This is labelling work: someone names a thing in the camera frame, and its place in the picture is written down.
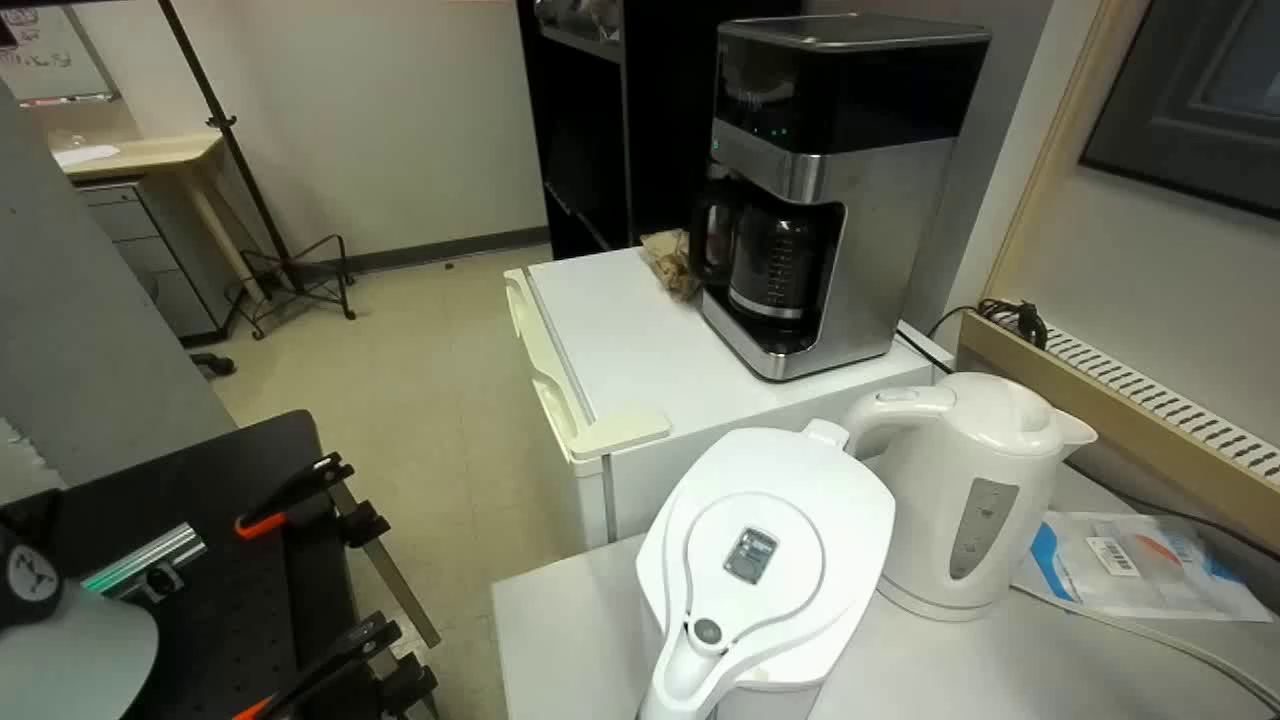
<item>wall shelf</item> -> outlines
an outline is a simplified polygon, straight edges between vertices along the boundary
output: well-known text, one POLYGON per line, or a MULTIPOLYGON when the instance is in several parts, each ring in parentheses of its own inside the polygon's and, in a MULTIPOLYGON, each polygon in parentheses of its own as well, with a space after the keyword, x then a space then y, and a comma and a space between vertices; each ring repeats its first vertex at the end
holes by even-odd
POLYGON ((625 43, 621 39, 601 39, 601 37, 582 37, 582 32, 550 30, 550 23, 544 23, 544 39, 575 47, 575 51, 587 51, 587 58, 609 62, 609 64, 625 64, 625 43))
POLYGON ((621 0, 621 39, 517 0, 557 256, 692 229, 712 143, 714 23, 799 0, 621 0))

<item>kettle handle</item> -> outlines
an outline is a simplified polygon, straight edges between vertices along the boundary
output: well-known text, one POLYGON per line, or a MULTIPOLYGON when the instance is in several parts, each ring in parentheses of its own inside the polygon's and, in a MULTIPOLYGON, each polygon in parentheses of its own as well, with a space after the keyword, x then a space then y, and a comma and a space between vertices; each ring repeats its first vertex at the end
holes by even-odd
POLYGON ((937 420, 952 411, 946 390, 883 390, 852 405, 843 417, 846 430, 846 451, 862 456, 876 446, 883 446, 891 431, 902 431, 911 424, 937 420))

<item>black cabinet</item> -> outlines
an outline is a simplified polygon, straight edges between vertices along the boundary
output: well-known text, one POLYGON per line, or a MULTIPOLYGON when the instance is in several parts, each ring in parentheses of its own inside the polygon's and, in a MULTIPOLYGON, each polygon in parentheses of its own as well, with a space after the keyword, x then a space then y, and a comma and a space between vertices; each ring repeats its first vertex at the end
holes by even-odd
POLYGON ((517 0, 557 256, 686 229, 699 208, 714 23, 799 0, 517 0))
POLYGON ((183 345, 229 338, 237 322, 237 280, 213 239, 198 237, 194 208, 183 208, 183 193, 106 182, 80 183, 80 202, 183 345))

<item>paper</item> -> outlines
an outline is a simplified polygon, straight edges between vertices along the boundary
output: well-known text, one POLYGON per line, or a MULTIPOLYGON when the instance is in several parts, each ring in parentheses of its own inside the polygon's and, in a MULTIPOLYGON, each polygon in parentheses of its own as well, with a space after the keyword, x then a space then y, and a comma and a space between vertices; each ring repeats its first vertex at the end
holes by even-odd
POLYGON ((1273 620, 1194 534, 1128 513, 1047 513, 1030 568, 1054 599, 1109 616, 1273 620))

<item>white radiator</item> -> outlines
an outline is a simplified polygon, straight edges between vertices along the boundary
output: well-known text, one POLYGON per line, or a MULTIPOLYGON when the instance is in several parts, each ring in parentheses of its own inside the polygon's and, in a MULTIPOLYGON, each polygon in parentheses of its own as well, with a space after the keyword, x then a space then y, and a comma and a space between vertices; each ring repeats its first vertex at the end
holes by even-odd
POLYGON ((1047 350, 1042 352, 1054 356, 1061 365, 1072 365, 1088 382, 1128 397, 1152 420, 1193 436, 1194 446, 1203 446, 1218 460, 1245 468, 1260 483, 1280 490, 1280 448, 1277 446, 1234 430, 1225 417, 1212 417, 1203 405, 1154 384, 1152 376, 1120 365, 1115 356, 1084 345, 1081 338, 1072 338, 1064 327, 1047 327, 1047 350))

